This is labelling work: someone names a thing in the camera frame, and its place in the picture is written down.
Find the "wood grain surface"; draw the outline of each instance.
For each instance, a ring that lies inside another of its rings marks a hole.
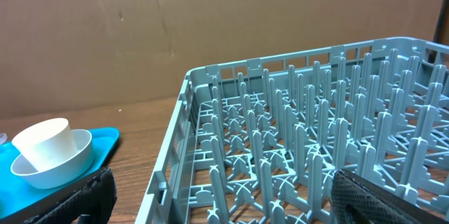
[[[168,122],[173,112],[176,97],[155,100],[151,102],[130,103],[125,105],[112,105],[87,110],[74,110],[67,112],[54,112],[27,117],[0,120],[0,131],[7,133],[11,140],[21,130],[37,122],[64,117],[70,121],[72,129],[91,129],[103,126],[114,126],[120,130],[120,146],[111,158],[108,166],[114,173],[118,200],[109,220],[110,223],[134,223],[139,211],[149,177],[159,154]],[[447,172],[430,169],[429,172],[435,180],[444,181]],[[209,183],[208,171],[198,171],[194,184]],[[307,198],[307,188],[297,186],[296,190],[301,197]],[[432,193],[420,190],[420,194],[427,199],[435,197]],[[260,192],[253,194],[257,202],[261,203]],[[227,195],[228,204],[234,201],[233,195]],[[328,202],[323,204],[329,209]],[[286,214],[301,214],[293,206],[283,205]],[[207,209],[203,207],[192,209],[192,223],[206,223]],[[251,206],[241,206],[231,216],[232,221],[249,221],[261,218],[262,214]]]

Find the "cup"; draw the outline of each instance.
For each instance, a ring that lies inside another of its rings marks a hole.
[[[12,144],[37,171],[54,168],[78,152],[69,121],[64,118],[30,126],[17,134]]]

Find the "white cup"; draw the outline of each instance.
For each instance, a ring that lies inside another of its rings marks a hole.
[[[17,134],[12,144],[37,171],[47,171],[73,157],[78,149],[69,121],[49,119]]]

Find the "dish rack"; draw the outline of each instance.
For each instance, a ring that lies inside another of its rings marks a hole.
[[[341,168],[449,220],[448,55],[393,37],[190,70],[136,223],[332,223]]]

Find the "wall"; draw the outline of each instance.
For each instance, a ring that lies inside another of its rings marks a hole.
[[[176,95],[188,69],[432,40],[442,0],[0,0],[0,117]]]

